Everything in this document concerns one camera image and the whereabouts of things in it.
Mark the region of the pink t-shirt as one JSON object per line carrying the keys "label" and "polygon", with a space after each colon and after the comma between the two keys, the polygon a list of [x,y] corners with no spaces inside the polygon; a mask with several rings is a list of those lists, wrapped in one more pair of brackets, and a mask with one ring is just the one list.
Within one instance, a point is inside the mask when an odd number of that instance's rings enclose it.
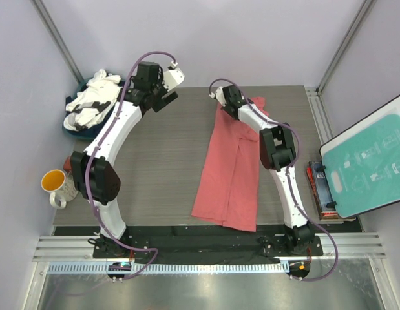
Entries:
{"label": "pink t-shirt", "polygon": [[191,215],[255,232],[259,171],[258,133],[218,107]]}

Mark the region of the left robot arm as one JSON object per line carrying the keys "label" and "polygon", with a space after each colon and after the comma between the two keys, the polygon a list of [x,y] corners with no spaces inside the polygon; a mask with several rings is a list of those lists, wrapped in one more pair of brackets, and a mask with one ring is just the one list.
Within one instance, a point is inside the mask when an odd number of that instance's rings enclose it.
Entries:
{"label": "left robot arm", "polygon": [[126,256],[131,248],[124,238],[127,226],[118,205],[121,180],[114,170],[116,157],[147,111],[159,112],[178,97],[175,89],[184,79],[176,61],[166,70],[155,62],[139,62],[100,133],[83,152],[73,152],[70,157],[75,188],[90,203],[100,233],[110,239],[108,250],[115,257]]}

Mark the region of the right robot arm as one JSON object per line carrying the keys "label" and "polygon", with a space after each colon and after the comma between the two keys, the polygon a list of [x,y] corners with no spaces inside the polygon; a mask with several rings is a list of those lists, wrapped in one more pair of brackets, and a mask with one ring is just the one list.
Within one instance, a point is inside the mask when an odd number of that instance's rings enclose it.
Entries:
{"label": "right robot arm", "polygon": [[214,98],[222,110],[258,134],[260,162],[275,181],[283,209],[284,247],[290,256],[309,254],[315,233],[297,186],[294,168],[297,154],[289,125],[265,115],[256,101],[247,99],[234,85],[218,87]]}

